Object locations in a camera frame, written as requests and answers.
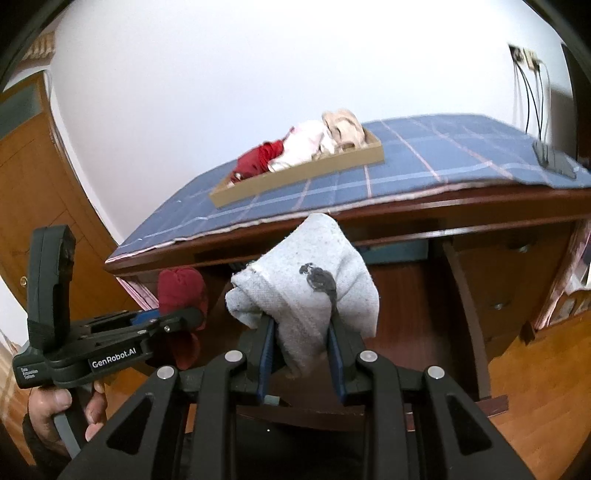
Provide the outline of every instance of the blue gripper pad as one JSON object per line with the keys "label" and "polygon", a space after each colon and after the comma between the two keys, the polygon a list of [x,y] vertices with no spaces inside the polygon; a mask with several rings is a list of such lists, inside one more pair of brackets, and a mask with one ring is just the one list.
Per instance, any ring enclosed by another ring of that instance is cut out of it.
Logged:
{"label": "blue gripper pad", "polygon": [[131,325],[140,325],[141,323],[148,322],[149,320],[158,318],[160,312],[158,309],[147,310],[145,312],[139,312],[132,320]]}
{"label": "blue gripper pad", "polygon": [[275,341],[275,321],[270,320],[267,326],[267,336],[261,353],[261,366],[259,367],[259,384],[256,396],[260,403],[263,402],[269,386],[269,377],[273,368],[273,342]]}
{"label": "blue gripper pad", "polygon": [[343,373],[343,360],[340,356],[339,344],[336,342],[335,330],[329,325],[328,346],[330,377],[333,388],[341,403],[345,401],[345,375]]}

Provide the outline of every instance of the clothing pile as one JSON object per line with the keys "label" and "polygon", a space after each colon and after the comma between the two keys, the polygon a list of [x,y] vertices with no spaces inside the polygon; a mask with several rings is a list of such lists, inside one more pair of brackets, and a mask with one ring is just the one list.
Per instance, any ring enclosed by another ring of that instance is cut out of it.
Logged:
{"label": "clothing pile", "polygon": [[267,171],[284,170],[300,163],[365,145],[365,133],[351,111],[325,112],[322,120],[309,120],[291,127],[287,135],[264,142],[241,156],[230,174],[232,184]]}

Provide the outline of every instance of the red clothing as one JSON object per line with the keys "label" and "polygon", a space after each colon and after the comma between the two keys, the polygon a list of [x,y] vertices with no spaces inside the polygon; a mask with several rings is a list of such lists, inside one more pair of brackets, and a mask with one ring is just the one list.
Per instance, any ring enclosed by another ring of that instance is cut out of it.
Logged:
{"label": "red clothing", "polygon": [[[207,316],[207,288],[201,274],[190,267],[162,270],[158,276],[158,311],[167,315],[186,307],[195,307]],[[201,347],[197,331],[205,328],[205,321],[192,332],[165,334],[166,344],[180,370],[193,366]]]}
{"label": "red clothing", "polygon": [[268,163],[283,153],[283,140],[265,142],[246,152],[237,162],[230,175],[234,183],[269,171]]}

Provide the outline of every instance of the blue plaid tablecloth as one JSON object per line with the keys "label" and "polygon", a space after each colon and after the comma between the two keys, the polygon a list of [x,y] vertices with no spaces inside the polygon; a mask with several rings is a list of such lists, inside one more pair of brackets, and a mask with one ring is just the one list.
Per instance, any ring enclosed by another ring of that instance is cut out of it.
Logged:
{"label": "blue plaid tablecloth", "polygon": [[383,163],[287,185],[217,209],[208,194],[236,161],[225,163],[166,200],[107,262],[311,211],[337,212],[402,200],[417,192],[437,193],[452,184],[515,181],[557,189],[591,187],[591,174],[574,160],[575,180],[545,171],[535,157],[533,137],[486,116],[423,115],[368,122],[364,127],[381,140]]}

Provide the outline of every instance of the wooden door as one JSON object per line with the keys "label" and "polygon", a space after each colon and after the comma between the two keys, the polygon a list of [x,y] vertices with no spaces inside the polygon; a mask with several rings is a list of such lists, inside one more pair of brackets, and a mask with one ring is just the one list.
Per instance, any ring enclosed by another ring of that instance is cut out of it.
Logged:
{"label": "wooden door", "polygon": [[76,237],[71,319],[137,309],[103,269],[116,243],[69,164],[39,73],[0,95],[0,275],[25,309],[31,233],[64,223]]}

